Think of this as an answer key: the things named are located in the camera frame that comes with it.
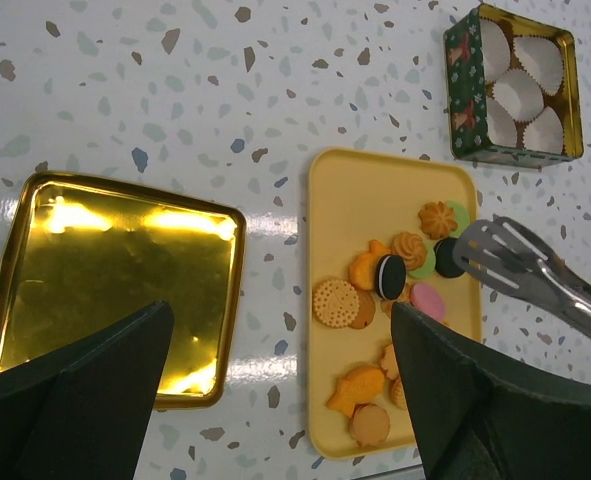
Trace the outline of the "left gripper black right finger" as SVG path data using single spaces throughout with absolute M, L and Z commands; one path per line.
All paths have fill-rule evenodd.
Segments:
M 517 361 L 406 303 L 391 336 L 429 479 L 591 479 L 591 385 Z

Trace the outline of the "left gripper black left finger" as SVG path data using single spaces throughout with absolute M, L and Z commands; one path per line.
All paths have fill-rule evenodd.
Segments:
M 0 479 L 131 479 L 174 315 L 154 302 L 0 373 Z

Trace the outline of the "black sandwich cookie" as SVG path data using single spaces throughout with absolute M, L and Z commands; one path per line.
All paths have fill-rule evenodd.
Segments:
M 380 258 L 375 271 L 375 290 L 384 300 L 397 299 L 406 283 L 406 265 L 401 256 L 387 254 Z
M 461 277 L 465 271 L 458 266 L 454 259 L 454 247 L 457 239 L 446 237 L 434 245 L 435 271 L 444 278 L 454 279 Z

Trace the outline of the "gold tin lid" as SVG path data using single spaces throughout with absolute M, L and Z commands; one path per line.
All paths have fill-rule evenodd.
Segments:
M 155 405 L 222 396 L 240 296 L 237 209 L 79 173 L 29 177 L 0 260 L 0 373 L 155 302 L 174 330 Z

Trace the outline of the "steel serving tongs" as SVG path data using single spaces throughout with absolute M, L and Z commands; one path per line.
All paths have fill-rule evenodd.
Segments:
M 551 313 L 591 339 L 591 285 L 516 220 L 472 222 L 456 239 L 453 258 L 482 284 Z

